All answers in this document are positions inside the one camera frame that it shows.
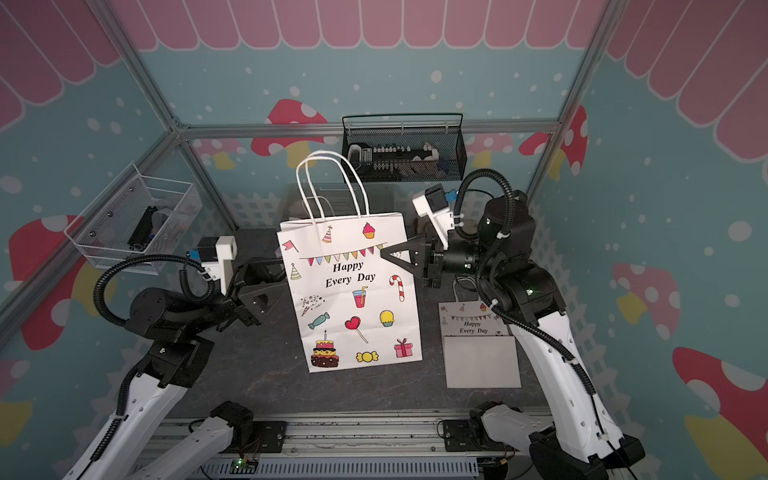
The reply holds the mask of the white paper gift bag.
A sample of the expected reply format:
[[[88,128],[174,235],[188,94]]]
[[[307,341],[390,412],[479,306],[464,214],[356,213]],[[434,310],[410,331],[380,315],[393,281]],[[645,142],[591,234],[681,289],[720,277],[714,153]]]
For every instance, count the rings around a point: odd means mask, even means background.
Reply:
[[[449,389],[515,389],[522,386],[515,338],[500,317],[480,299],[462,299],[455,280],[454,299],[438,304],[446,386]]]

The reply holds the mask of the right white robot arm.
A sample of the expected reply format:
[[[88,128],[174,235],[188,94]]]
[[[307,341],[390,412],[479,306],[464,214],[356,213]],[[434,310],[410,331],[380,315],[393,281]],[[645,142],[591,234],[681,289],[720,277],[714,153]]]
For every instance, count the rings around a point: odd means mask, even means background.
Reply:
[[[544,479],[605,479],[646,456],[606,411],[574,342],[566,302],[553,276],[531,260],[536,222],[524,192],[492,169],[470,173],[453,202],[441,185],[416,194],[413,207],[432,232],[382,249],[382,259],[437,288],[446,273],[473,279],[480,301],[525,352],[553,422],[501,402],[471,410],[465,438],[481,450],[526,453]]]

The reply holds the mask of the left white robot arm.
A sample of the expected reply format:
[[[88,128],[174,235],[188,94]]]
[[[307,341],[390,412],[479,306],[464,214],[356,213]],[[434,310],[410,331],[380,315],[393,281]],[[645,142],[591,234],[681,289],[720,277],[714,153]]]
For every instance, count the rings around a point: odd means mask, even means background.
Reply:
[[[149,288],[133,300],[128,317],[114,314],[105,292],[120,272],[141,264],[179,263],[178,292]],[[253,434],[251,410],[231,401],[216,407],[202,425],[143,470],[132,470],[170,410],[196,383],[214,348],[204,332],[235,322],[259,324],[271,300],[283,293],[286,272],[278,258],[252,257],[231,280],[216,279],[189,256],[135,255],[107,269],[93,301],[101,317],[150,341],[149,351],[121,381],[116,407],[67,479],[184,479],[212,456],[247,446]]]

